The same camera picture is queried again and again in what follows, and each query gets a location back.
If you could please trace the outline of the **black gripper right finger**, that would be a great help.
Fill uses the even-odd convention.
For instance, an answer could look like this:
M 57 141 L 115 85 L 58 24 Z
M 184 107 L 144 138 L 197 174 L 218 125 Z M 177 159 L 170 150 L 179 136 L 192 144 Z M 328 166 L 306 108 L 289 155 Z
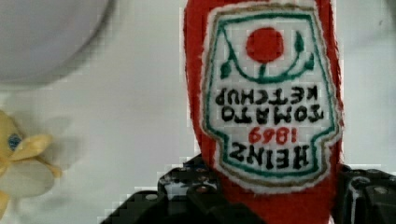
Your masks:
M 339 166 L 334 224 L 396 224 L 395 176 Z

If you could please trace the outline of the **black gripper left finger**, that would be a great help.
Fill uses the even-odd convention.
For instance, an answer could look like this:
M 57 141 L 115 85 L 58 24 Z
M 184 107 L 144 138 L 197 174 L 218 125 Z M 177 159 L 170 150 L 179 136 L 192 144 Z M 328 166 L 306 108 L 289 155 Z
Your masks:
M 200 155 L 163 175 L 156 190 L 129 197 L 101 224 L 266 224 L 242 203 L 230 203 Z

